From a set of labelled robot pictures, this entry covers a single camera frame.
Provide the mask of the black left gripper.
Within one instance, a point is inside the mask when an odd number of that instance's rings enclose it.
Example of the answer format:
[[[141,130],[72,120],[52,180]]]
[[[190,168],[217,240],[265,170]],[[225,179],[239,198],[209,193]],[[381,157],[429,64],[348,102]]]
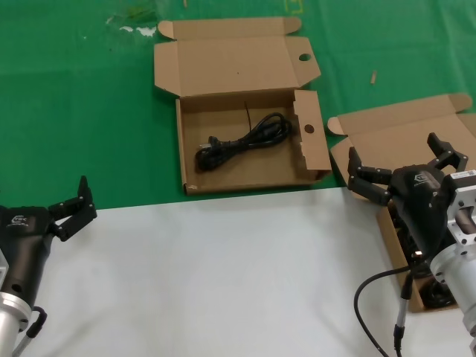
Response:
[[[1,291],[34,303],[53,235],[66,242],[97,218],[86,176],[77,196],[48,208],[1,207],[1,252],[8,270]]]

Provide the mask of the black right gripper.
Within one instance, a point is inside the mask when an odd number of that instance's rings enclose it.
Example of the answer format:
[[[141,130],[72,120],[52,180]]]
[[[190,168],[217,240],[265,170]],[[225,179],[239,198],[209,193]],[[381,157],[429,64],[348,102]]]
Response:
[[[397,213],[417,248],[425,257],[434,257],[443,250],[447,231],[447,206],[440,194],[445,174],[441,170],[451,166],[463,172],[468,157],[434,132],[428,135],[427,144],[435,156],[428,165],[394,171],[364,166],[356,148],[350,147],[347,188],[378,205],[387,205],[392,194]]]

